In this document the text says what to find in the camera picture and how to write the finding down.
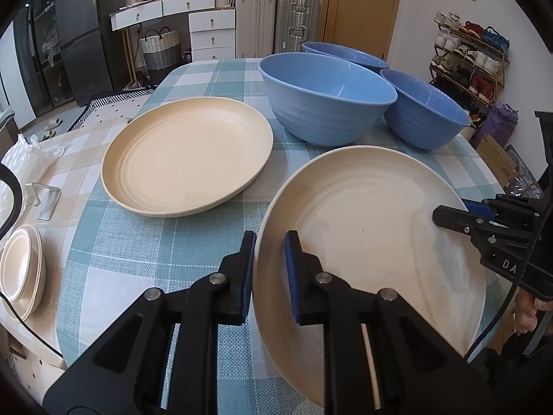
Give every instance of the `white drawer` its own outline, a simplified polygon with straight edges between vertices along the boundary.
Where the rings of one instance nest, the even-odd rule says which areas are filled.
[[[234,59],[234,56],[234,47],[192,50],[193,61],[208,61],[210,59]]]
[[[190,45],[192,49],[232,47],[234,46],[234,28],[190,33]]]
[[[235,26],[234,9],[204,11],[191,13],[188,16],[190,32],[225,30]]]
[[[197,11],[199,9],[213,9],[215,0],[162,0],[163,15]]]
[[[112,29],[120,30],[126,26],[136,25],[137,23],[157,19],[162,16],[161,1],[152,1],[113,14],[111,20]]]

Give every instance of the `laundry basket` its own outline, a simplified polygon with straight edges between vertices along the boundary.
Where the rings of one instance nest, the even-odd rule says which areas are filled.
[[[180,51],[179,30],[172,30],[163,33],[163,30],[169,30],[164,26],[161,30],[148,30],[157,33],[156,36],[140,39],[140,48],[144,54],[146,68],[150,74],[152,84],[158,85],[171,70],[182,65],[182,53]]]

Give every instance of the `bolt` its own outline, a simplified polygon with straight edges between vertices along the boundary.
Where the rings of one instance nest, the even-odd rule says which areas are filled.
[[[384,301],[393,301],[397,298],[397,292],[394,289],[384,288],[380,291],[381,297]]]
[[[149,288],[144,292],[144,297],[148,301],[154,301],[158,299],[160,296],[161,296],[161,290],[156,287]]]
[[[212,273],[209,275],[209,282],[212,284],[222,284],[227,280],[227,277],[223,273]]]
[[[322,273],[316,274],[315,280],[319,284],[328,284],[332,280],[332,275],[330,273],[326,273],[325,271],[323,271]]]

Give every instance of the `slipper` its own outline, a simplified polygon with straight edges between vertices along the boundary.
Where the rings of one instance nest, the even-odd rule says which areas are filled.
[[[56,130],[55,129],[51,129],[49,131],[45,131],[43,132],[42,134],[42,137],[40,138],[39,142],[42,142],[46,139],[51,139],[52,137],[54,137],[56,135]]]
[[[51,129],[57,128],[60,124],[62,124],[61,118],[51,118],[48,120],[48,124],[46,125],[46,128],[43,129],[43,131],[49,131]]]

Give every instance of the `wooden door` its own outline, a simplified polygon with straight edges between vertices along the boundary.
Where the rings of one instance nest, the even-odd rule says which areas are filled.
[[[385,58],[399,0],[325,0],[322,39]]]

